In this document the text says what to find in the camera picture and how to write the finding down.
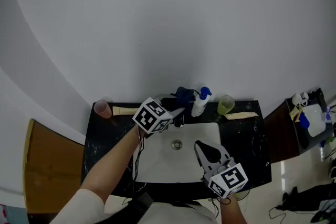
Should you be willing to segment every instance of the blue spray nozzle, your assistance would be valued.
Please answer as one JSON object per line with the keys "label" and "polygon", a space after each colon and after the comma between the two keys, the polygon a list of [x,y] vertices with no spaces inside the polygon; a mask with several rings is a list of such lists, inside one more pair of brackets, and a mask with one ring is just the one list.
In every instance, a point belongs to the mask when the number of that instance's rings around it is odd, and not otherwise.
{"label": "blue spray nozzle", "polygon": [[205,100],[208,95],[212,95],[208,87],[202,87],[199,98]]}

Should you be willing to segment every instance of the white container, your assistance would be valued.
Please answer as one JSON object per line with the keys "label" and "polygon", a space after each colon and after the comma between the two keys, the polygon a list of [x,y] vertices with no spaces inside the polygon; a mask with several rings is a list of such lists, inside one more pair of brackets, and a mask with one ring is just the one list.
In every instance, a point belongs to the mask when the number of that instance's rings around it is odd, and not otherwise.
{"label": "white container", "polygon": [[193,109],[191,110],[192,117],[198,117],[203,113],[206,104],[210,99],[210,95],[212,95],[212,93],[210,92],[208,87],[201,88],[201,92],[199,93],[199,95],[196,96]]}

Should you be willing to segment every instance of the white sleeve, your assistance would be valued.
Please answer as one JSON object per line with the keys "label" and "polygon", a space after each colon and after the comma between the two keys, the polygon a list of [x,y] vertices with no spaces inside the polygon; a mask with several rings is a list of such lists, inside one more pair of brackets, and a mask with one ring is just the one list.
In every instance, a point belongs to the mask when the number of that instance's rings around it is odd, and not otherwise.
{"label": "white sleeve", "polygon": [[50,224],[94,224],[110,216],[104,213],[104,203],[97,194],[80,189]]}

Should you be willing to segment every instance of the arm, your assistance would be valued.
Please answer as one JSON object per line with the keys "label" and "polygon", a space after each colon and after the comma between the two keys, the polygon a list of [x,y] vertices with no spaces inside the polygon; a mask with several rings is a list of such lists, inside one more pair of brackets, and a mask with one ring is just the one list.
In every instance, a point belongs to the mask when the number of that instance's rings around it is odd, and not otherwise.
{"label": "arm", "polygon": [[233,194],[230,197],[230,204],[223,205],[228,203],[227,199],[221,199],[221,215],[222,215],[222,224],[246,224],[243,214],[241,213],[239,204],[237,202],[236,196]]}
{"label": "arm", "polygon": [[94,192],[105,203],[120,181],[138,144],[138,126],[135,125],[113,149],[93,166],[80,188]]}

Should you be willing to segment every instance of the drain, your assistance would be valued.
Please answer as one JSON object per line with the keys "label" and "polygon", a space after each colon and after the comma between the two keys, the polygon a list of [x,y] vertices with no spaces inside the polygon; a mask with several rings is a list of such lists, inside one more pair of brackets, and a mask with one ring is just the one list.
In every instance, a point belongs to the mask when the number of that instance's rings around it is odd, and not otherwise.
{"label": "drain", "polygon": [[180,150],[182,148],[182,142],[180,140],[174,140],[172,142],[172,148],[175,150]]}

